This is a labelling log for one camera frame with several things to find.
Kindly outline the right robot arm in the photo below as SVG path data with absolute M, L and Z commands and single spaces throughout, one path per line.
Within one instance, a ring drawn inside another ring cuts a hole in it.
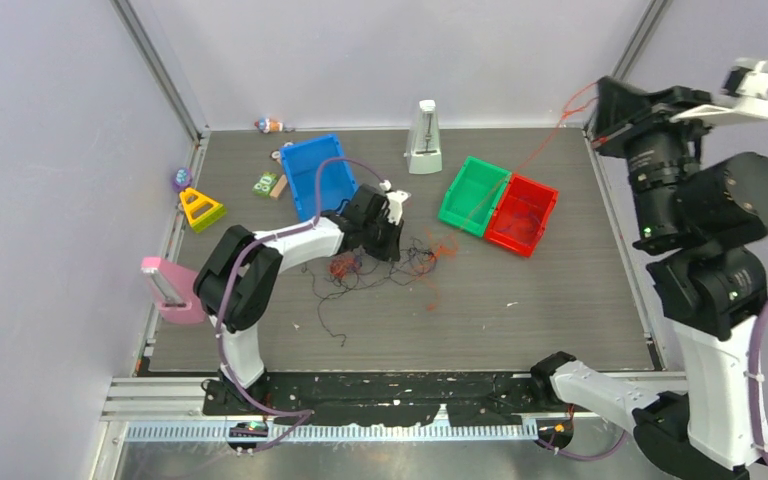
M 589 410 L 680 479 L 745 479 L 768 466 L 760 370 L 767 275 L 750 244 L 768 236 L 768 157 L 701 164 L 714 127 L 768 121 L 768 72 L 734 67 L 723 96 L 683 86 L 647 92 L 597 82 L 594 150 L 627 163 L 639 239 L 684 358 L 685 393 L 647 390 L 557 352 L 530 371 L 544 410 Z

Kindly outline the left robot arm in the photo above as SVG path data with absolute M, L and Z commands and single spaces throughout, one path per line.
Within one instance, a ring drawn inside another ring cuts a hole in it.
M 319 258 L 356 250 L 393 263 L 401 256 L 404 206 L 410 195 L 389 182 L 364 184 L 336 210 L 272 231 L 235 225 L 226 230 L 196 276 L 193 291 L 215 328 L 220 370 L 232 384 L 228 400 L 258 412 L 267 398 L 258 323 L 278 276 Z

